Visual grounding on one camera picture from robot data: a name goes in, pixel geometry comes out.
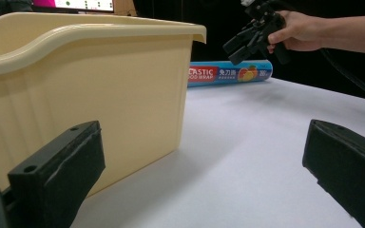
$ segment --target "white table surface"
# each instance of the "white table surface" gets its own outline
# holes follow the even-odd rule
[[[188,88],[177,151],[86,199],[72,228],[353,228],[301,160],[312,119],[365,137],[365,99],[271,78]]]

